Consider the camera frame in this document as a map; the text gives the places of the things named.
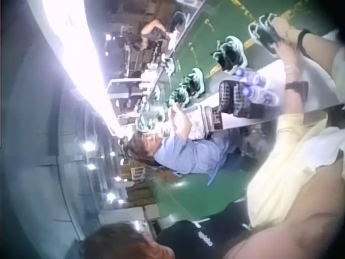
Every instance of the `blue shirt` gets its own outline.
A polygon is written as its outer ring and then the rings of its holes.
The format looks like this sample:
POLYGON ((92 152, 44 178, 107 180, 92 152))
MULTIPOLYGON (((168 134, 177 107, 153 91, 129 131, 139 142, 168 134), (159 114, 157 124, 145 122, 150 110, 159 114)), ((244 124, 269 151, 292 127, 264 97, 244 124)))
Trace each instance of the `blue shirt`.
POLYGON ((166 137, 154 155, 155 160, 181 174, 213 176, 226 162, 232 134, 214 133, 210 139, 192 141, 178 134, 166 137))

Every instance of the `black wristband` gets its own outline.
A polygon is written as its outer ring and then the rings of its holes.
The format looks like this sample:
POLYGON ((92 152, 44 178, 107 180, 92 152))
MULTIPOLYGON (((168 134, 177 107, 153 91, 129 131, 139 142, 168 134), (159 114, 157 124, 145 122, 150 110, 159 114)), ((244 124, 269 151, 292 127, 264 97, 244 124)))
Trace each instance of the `black wristband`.
POLYGON ((297 48, 301 51, 302 55, 312 59, 306 52, 305 48, 303 47, 303 39, 304 36, 308 33, 311 33, 311 31, 307 30, 307 29, 303 29, 300 34, 298 34, 298 38, 297 38, 297 48))
POLYGON ((305 104, 308 98, 309 83, 307 81, 295 81, 285 84, 285 90, 294 90, 301 95, 301 99, 305 104))

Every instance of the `green floor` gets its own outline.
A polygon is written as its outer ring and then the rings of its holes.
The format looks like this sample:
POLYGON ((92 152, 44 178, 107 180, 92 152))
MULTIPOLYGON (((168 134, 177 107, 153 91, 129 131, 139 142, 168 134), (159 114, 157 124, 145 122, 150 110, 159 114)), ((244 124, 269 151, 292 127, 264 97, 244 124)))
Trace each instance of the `green floor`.
POLYGON ((218 213, 229 202, 238 199, 256 168, 250 162, 245 164, 250 169, 229 170, 232 166, 229 161, 210 186, 207 186, 208 177, 200 174, 190 174, 173 183, 156 180, 155 194, 161 214, 161 227, 168 227, 179 220, 200 220, 218 213))
MULTIPOLYGON (((217 41, 224 40, 228 35, 236 36, 245 43, 249 67, 257 70, 271 63, 273 58, 261 46, 248 41, 247 33, 248 24, 267 12, 283 14, 294 26, 308 28, 318 35, 332 29, 322 13, 308 0, 208 0, 174 54, 177 73, 171 82, 166 75, 161 77, 160 83, 164 86, 161 101, 178 87, 181 78, 194 67, 202 69, 206 76, 204 97, 216 92, 218 85, 209 85, 209 82, 219 69, 210 53, 215 50, 217 41)), ((250 171, 224 169, 210 187, 206 186, 205 175, 187 175, 169 185, 156 182, 155 193, 163 217, 160 222, 162 227, 176 220, 199 220, 221 211, 243 191, 255 170, 250 171)))

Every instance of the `yellow shirt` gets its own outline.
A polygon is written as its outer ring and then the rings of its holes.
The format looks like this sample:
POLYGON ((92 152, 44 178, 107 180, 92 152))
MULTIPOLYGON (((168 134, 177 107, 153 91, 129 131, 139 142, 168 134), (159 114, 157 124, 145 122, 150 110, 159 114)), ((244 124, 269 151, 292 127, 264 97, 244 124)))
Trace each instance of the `yellow shirt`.
POLYGON ((303 114, 285 114, 278 119, 275 146, 247 189, 253 227, 283 221, 301 187, 314 175, 315 171, 308 169, 298 155, 306 140, 326 128, 326 112, 312 115, 314 119, 309 123, 304 122, 307 118, 303 114))

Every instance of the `water bottle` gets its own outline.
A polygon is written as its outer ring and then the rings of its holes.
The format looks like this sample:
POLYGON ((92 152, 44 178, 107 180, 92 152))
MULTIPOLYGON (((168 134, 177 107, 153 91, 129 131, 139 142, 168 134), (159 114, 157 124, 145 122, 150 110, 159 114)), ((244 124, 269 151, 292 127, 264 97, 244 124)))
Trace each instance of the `water bottle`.
POLYGON ((244 87, 242 90, 242 94, 254 104, 263 104, 267 106, 279 105, 278 95, 257 85, 244 87))
POLYGON ((266 78, 261 76, 258 72, 250 71, 242 67, 236 68, 235 75, 241 77, 240 82, 246 85, 257 85, 265 87, 267 84, 266 78))

